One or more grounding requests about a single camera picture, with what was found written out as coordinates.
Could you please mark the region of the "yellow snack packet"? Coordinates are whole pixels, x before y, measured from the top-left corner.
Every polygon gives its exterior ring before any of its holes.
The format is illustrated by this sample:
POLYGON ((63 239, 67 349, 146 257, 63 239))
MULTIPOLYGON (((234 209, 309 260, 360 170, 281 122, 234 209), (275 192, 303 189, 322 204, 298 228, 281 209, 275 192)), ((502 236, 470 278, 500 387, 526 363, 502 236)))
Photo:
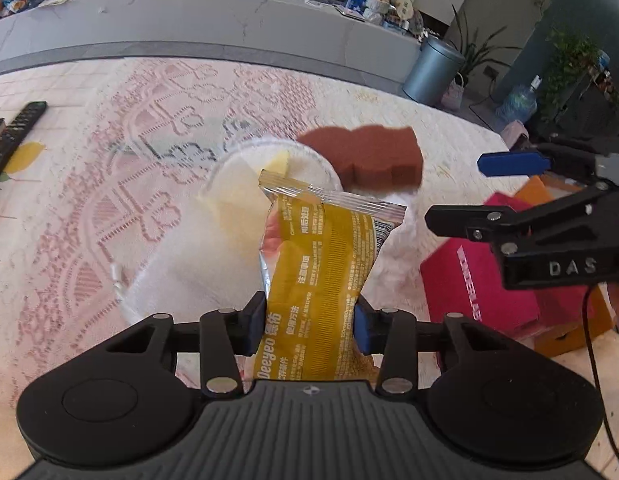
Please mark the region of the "yellow snack packet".
POLYGON ((270 208, 259 248, 267 313, 254 378, 375 378, 372 359, 354 341, 354 311, 405 206, 267 170, 258 185, 270 208))

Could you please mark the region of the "pink small heater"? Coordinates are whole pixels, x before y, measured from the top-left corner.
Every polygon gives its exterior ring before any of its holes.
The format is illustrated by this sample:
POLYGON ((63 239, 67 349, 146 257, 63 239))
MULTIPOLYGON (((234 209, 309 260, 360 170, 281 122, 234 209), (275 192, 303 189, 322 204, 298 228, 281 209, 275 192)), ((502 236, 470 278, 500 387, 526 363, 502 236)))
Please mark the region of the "pink small heater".
POLYGON ((519 120, 509 122, 509 124, 501 130, 500 136, 503 138, 503 142, 505 142, 510 151, 513 151, 521 143, 525 143, 529 140, 529 133, 524 127, 523 122, 519 120))

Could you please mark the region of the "orange cardboard box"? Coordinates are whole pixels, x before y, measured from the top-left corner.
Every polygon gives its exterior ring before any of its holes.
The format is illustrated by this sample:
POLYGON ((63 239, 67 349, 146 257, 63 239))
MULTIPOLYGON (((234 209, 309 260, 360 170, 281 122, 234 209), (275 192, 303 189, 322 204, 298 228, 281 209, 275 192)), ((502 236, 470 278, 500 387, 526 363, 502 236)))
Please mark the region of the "orange cardboard box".
MULTIPOLYGON (((585 292, 584 286, 534 290, 541 314, 532 332, 536 352, 554 358, 586 346, 582 322, 585 292)), ((613 316, 600 286, 589 298, 587 318, 593 338, 614 327, 613 316)))

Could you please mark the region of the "red gift box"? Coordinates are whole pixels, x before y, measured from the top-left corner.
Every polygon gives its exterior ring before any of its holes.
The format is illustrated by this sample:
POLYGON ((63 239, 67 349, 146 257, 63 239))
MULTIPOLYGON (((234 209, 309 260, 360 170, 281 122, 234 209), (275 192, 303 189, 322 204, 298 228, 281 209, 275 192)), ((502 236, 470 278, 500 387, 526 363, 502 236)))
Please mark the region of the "red gift box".
POLYGON ((510 338, 532 336, 541 314, 534 290, 507 290, 491 248, 451 238, 420 266, 430 320, 458 312, 510 338))

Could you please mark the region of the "blue water jug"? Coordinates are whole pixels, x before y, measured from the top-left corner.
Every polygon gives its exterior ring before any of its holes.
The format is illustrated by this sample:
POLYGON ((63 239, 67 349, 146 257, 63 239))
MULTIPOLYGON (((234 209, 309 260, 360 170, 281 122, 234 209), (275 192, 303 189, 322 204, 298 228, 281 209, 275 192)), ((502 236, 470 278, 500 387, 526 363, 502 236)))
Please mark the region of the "blue water jug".
POLYGON ((537 111, 537 90, 541 81, 543 81, 541 77, 536 75, 527 86, 524 84, 515 86, 496 108, 496 116, 505 124, 510 122, 525 124, 537 111))

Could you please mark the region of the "white crumpled cloth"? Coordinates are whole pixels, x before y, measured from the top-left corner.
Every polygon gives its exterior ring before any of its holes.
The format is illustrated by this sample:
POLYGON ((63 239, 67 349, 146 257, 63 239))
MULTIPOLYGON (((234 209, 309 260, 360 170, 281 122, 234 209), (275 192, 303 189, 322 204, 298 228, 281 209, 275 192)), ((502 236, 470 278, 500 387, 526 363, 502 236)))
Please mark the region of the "white crumpled cloth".
POLYGON ((155 313, 195 322, 221 308, 241 310, 262 289, 259 245, 270 203, 258 186, 264 169, 341 190, 330 162, 303 144, 274 138, 236 145, 210 167, 202 188, 124 292, 123 318, 155 313))

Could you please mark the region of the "potted green plant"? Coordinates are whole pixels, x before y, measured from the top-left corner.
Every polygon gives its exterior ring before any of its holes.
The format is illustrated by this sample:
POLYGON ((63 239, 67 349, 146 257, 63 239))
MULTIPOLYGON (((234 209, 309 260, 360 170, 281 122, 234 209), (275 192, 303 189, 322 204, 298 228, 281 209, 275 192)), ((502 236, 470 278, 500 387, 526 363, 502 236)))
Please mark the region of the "potted green plant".
POLYGON ((463 64, 459 70, 459 75, 464 84, 468 84, 471 74, 477 67, 488 63, 495 63, 499 66, 509 67, 509 64, 496 60, 494 54, 497 51, 521 51, 518 46, 511 44, 498 44, 497 39, 508 28, 507 25, 501 26, 485 38, 480 38, 480 29, 474 28, 470 32, 470 25, 466 13, 458 11, 455 6, 451 6, 454 13, 454 24, 458 32, 458 41, 451 45, 462 55, 463 64))

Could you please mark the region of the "blue metal trash bin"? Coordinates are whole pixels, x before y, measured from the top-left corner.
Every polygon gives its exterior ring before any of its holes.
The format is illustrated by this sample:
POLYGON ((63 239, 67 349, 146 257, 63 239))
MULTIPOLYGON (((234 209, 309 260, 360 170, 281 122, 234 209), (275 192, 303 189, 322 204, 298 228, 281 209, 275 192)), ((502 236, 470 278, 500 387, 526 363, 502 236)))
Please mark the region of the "blue metal trash bin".
POLYGON ((424 105, 437 104, 465 61, 451 44, 428 36, 403 84, 405 95, 424 105))

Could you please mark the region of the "brown sponge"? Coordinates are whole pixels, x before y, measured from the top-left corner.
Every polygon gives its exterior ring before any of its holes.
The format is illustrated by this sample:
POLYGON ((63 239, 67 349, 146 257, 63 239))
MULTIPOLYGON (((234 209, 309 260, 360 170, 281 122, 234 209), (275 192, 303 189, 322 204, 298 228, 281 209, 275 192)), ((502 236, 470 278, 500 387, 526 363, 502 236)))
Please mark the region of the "brown sponge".
POLYGON ((390 191, 421 186, 423 155, 411 127, 320 127, 296 141, 330 162, 343 188, 390 191))

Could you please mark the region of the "lace tablecloth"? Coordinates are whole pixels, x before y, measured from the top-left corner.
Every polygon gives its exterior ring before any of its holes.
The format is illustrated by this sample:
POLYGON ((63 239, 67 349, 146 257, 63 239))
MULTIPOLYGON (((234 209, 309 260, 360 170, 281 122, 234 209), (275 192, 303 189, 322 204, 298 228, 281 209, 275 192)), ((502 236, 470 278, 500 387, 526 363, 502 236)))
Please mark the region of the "lace tablecloth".
POLYGON ((477 156, 503 141, 478 125, 358 84, 293 70, 184 58, 79 61, 0 76, 0 118, 47 111, 0 179, 0 479, 32 458, 15 403, 35 378, 121 330, 111 267, 132 278, 200 203, 210 166, 254 136, 317 127, 409 127, 425 169, 405 232, 417 257, 437 244, 436 202, 512 194, 477 156))

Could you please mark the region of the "grey tv console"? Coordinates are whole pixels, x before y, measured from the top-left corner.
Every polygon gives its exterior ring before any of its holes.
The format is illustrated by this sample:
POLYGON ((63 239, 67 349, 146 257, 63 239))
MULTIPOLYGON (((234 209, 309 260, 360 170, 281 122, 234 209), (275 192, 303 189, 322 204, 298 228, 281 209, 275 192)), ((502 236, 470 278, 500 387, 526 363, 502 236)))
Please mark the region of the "grey tv console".
POLYGON ((0 20, 0 75, 96 58, 211 58, 395 93, 413 38, 311 0, 68 0, 0 20))

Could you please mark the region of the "black remote control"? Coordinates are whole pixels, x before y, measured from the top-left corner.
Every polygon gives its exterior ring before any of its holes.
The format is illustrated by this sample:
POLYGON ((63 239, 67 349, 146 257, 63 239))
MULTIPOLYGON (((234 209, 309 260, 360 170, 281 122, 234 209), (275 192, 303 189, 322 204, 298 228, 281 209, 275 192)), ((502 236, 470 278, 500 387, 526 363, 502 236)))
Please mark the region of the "black remote control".
POLYGON ((27 103, 0 132, 0 177, 6 165, 14 157, 16 150, 32 131, 36 122, 46 112, 46 101, 27 103))

